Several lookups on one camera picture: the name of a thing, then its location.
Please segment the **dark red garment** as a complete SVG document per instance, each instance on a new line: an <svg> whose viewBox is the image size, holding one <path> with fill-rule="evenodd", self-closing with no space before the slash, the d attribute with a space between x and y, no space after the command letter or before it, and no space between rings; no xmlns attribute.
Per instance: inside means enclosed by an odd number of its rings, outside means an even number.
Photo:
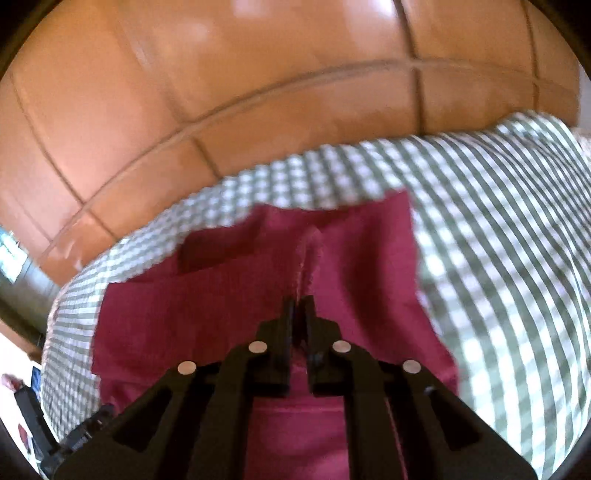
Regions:
<svg viewBox="0 0 591 480"><path fill-rule="evenodd" d="M166 260L107 287L93 339L101 398L124 408L176 363L221 360L276 317L284 297L304 295L375 357L422 360L455 382L416 276L404 192L339 210L256 207L235 226L190 234Z"/></svg>

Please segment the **green white checkered bedsheet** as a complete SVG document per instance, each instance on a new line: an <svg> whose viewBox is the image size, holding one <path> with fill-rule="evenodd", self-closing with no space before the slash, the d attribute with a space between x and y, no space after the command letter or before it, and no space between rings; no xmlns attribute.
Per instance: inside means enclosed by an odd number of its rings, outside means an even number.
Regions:
<svg viewBox="0 0 591 480"><path fill-rule="evenodd" d="M574 132L517 113L480 132L325 145L194 193L124 237L59 292L41 403L58 437L99 407L91 338L108 284L193 230L258 203L329 209L406 189L422 300L460 366L460 393L550 478L590 419L590 160Z"/></svg>

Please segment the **orange wooden wardrobe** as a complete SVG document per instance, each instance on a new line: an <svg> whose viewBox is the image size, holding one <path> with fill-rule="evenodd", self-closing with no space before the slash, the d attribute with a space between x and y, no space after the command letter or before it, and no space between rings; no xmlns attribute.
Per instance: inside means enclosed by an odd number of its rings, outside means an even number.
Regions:
<svg viewBox="0 0 591 480"><path fill-rule="evenodd" d="M42 1L1 50L1 224L64 284L224 176L324 144L574 124L537 1Z"/></svg>

